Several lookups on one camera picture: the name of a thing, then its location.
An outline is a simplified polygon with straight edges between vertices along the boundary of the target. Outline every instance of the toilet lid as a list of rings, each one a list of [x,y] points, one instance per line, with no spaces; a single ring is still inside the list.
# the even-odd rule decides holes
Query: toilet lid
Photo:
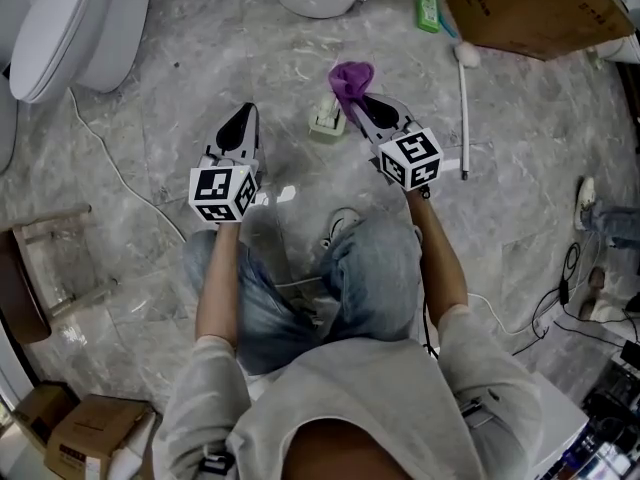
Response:
[[[11,56],[11,92],[16,99],[33,98],[49,81],[82,20],[86,2],[34,2]]]

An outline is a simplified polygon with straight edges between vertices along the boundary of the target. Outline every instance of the white stick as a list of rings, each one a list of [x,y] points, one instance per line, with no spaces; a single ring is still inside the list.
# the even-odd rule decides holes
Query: white stick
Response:
[[[464,66],[458,62],[460,72],[460,99],[462,101],[462,179],[469,177],[469,107],[467,106],[467,82]]]

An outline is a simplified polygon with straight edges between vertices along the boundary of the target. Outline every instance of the fiducial marker cube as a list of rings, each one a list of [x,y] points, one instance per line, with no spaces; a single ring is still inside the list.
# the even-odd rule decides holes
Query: fiducial marker cube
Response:
[[[440,176],[442,148],[429,128],[381,144],[380,170],[406,191]]]
[[[205,222],[241,222],[257,191],[248,165],[191,169],[189,204]]]

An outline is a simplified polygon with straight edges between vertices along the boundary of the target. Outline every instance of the gray tile floor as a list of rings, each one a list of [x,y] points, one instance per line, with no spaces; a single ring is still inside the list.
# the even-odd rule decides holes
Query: gray tile floor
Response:
[[[233,106],[256,102],[269,203],[251,210],[243,239],[277,282],[299,279],[313,272],[332,210],[348,205],[408,218],[400,190],[367,164],[367,146],[353,126],[333,146],[307,138],[307,113],[328,89],[333,65],[373,63],[372,89],[408,104],[446,156],[459,155],[452,41],[444,32],[418,30],[414,3],[369,0],[340,18],[314,21],[277,0],[151,0],[131,74],[111,94],[76,88],[80,112],[131,186],[188,235],[199,227],[186,202],[189,169],[207,131]],[[581,53],[542,63],[485,50],[481,67],[467,71],[467,84],[471,177],[462,182],[456,172],[445,173],[433,184],[433,204],[470,290],[517,329],[557,283],[571,241],[587,239],[572,229],[579,176],[595,175],[607,200],[640,204],[634,129],[615,68],[596,70]],[[285,189],[295,189],[295,197],[277,202]],[[80,395],[144,397],[162,409],[193,342],[196,299],[185,283],[180,243],[121,187],[97,141],[76,121],[68,94],[21,106],[15,159],[0,177],[0,193],[3,220],[84,201],[94,206],[59,226],[52,243],[32,247],[52,302],[111,277],[120,282],[106,300],[28,347],[37,369],[67,380]],[[596,243],[589,244],[589,261]],[[54,254],[56,248],[64,254]],[[600,262],[609,268],[610,290],[635,293],[635,253],[603,247]],[[531,341],[529,332],[506,336],[482,301],[471,302],[507,350]],[[578,400],[612,351],[553,328],[520,357]]]

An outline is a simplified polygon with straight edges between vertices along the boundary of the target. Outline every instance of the green soap bottle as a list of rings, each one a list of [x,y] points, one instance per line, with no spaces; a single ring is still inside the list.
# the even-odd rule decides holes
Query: green soap bottle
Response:
[[[438,1],[418,0],[418,28],[436,34],[440,31]]]

